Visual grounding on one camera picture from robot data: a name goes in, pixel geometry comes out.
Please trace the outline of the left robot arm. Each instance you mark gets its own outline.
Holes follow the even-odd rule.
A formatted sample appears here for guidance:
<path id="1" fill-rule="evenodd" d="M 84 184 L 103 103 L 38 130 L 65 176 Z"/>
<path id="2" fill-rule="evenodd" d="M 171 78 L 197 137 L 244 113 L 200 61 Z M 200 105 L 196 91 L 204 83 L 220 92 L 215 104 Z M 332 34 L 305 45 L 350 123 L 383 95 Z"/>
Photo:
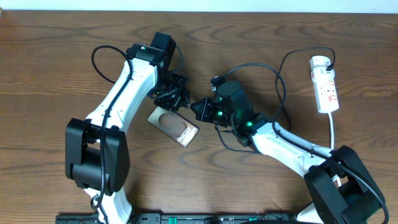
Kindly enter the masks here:
<path id="1" fill-rule="evenodd" d="M 171 35 L 158 32 L 149 45 L 123 51 L 124 67 L 100 105 L 65 130 L 65 175 L 91 198 L 92 215 L 58 215 L 56 223 L 128 223 L 133 207 L 124 184 L 130 168 L 127 131 L 143 99 L 176 112 L 190 104 L 188 78 L 169 69 L 178 50 Z"/>

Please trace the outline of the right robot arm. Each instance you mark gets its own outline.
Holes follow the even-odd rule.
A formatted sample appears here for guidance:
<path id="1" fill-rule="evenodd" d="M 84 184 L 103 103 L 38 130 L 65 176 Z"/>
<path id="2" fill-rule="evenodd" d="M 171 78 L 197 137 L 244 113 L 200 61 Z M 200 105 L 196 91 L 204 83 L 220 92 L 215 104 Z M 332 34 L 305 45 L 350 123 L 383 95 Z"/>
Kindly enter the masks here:
<path id="1" fill-rule="evenodd" d="M 311 203 L 293 216 L 301 223 L 366 223 L 377 211 L 389 221 L 386 201 L 367 168 L 348 146 L 334 150 L 308 142 L 254 111 L 239 82 L 216 87 L 213 98 L 192 103 L 198 121 L 230 127 L 244 147 L 270 156 L 303 177 Z"/>

